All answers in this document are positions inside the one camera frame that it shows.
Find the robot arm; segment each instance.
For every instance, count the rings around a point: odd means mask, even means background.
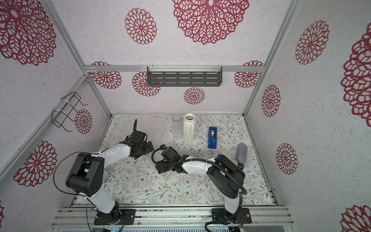
[[[66,185],[75,192],[85,195],[98,212],[98,218],[115,224],[119,221],[119,205],[102,188],[108,177],[104,168],[130,156],[131,148],[126,144],[117,144],[101,153],[80,153],[67,177]]]
[[[154,151],[147,135],[137,131],[137,120],[131,135],[115,146],[98,153],[80,153],[66,179],[66,186],[76,193],[86,196],[97,208],[95,225],[122,224],[119,204],[102,188],[102,183],[108,177],[105,167],[120,159],[134,159]]]
[[[197,173],[201,175],[207,175],[219,191],[225,195],[225,205],[224,209],[227,214],[233,214],[237,211],[238,206],[242,204],[242,197],[240,194],[240,187],[232,181],[225,173],[213,166],[211,163],[217,164],[219,167],[229,173],[240,186],[243,184],[243,179],[245,178],[245,173],[238,168],[231,160],[229,160],[224,155],[220,154],[214,159],[209,159],[205,161],[197,161],[188,155],[183,155],[182,157],[172,148],[162,145],[160,148],[162,151],[161,155],[163,160],[155,162],[156,169],[159,174],[172,170],[178,173]]]

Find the mounting plate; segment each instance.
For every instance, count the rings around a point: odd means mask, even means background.
[[[120,209],[121,215],[125,218],[125,225],[132,225],[135,219],[135,209]],[[104,222],[104,217],[96,217],[94,220],[94,225],[110,225]],[[122,225],[123,221],[120,220],[116,225]]]
[[[222,219],[225,219],[225,218],[229,217],[229,215],[226,214],[226,210],[223,209],[223,208],[222,209],[220,209],[220,208],[219,209],[212,209],[211,210],[211,215],[213,216],[213,221],[219,221],[219,220],[222,220]],[[223,222],[221,224],[227,225],[229,223],[234,223],[234,224],[242,224],[242,223],[243,224],[251,224],[252,223],[252,220],[251,220],[249,209],[242,208],[234,218],[232,218],[231,220],[229,220],[229,222],[226,221],[226,222]]]

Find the black wire holder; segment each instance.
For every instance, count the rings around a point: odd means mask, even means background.
[[[73,94],[72,97],[70,98],[70,100],[67,100],[66,98],[67,98],[68,96],[71,96],[71,94]],[[75,97],[75,98],[77,99],[77,102],[75,103],[75,105],[71,105],[71,103],[70,103],[70,101],[72,100],[73,97]],[[80,100],[81,100],[81,97],[80,97],[80,95],[79,95],[77,92],[71,92],[71,93],[67,94],[66,96],[64,96],[63,98],[61,98],[61,100],[65,100],[65,101],[66,101],[66,102],[67,102],[67,103],[72,107],[72,109],[70,110],[70,112],[68,112],[68,114],[66,114],[66,113],[63,111],[63,109],[67,106],[67,104],[66,104],[62,109],[53,109],[53,111],[52,111],[52,118],[51,118],[51,121],[52,121],[52,123],[53,123],[54,125],[56,125],[58,128],[63,127],[63,129],[64,129],[65,131],[72,132],[72,131],[67,130],[67,129],[63,126],[63,123],[66,121],[67,118],[69,118],[71,121],[74,122],[75,120],[72,120],[72,118],[69,117],[70,113],[71,113],[73,110],[75,110],[76,113],[78,112],[78,111],[75,109],[75,107],[76,107],[76,105],[77,105],[78,103],[81,103],[81,105],[84,105],[84,104],[80,101]],[[55,112],[55,111],[60,111],[60,112],[62,112],[62,113],[66,116],[66,117],[63,119],[62,123],[60,123],[60,122],[57,121],[57,117],[58,117],[59,113],[58,113],[57,116],[54,118],[54,112]]]

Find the blue tape dispenser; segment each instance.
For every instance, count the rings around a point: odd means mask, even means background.
[[[208,148],[216,149],[216,135],[217,128],[209,127],[209,142],[207,143]]]

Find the patterned wall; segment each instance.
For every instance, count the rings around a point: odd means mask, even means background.
[[[88,85],[78,90],[81,102],[71,118],[62,127],[54,125],[41,139],[17,173],[0,192],[0,231],[47,231],[60,207],[68,206],[73,196],[59,192],[53,185],[52,173],[56,165],[67,155],[76,151],[92,152],[102,133],[107,118],[95,100]],[[66,177],[75,156],[66,159],[56,171],[56,184],[66,192],[73,192],[65,186]]]
[[[152,111],[241,114],[253,87],[241,87],[236,82],[255,84],[256,76],[255,72],[224,72],[220,87],[150,87],[146,72],[92,73],[112,114]]]
[[[370,231],[371,4],[304,1],[247,116],[298,231]]]
[[[0,169],[46,115],[80,79],[65,45],[38,1],[0,4]],[[46,133],[25,163],[0,191],[0,231],[47,231],[59,207],[72,197],[52,184],[57,162],[77,151],[92,151],[106,115],[85,85],[73,121]],[[62,164],[56,183],[64,186],[71,160]]]
[[[38,1],[1,2],[0,169],[80,73]]]
[[[86,64],[243,65],[266,60],[290,0],[54,4]]]
[[[289,3],[54,2],[84,62],[92,65],[263,65]],[[113,114],[240,114],[258,78],[258,73],[223,73],[223,83],[217,88],[152,88],[146,84],[146,75],[92,74]]]

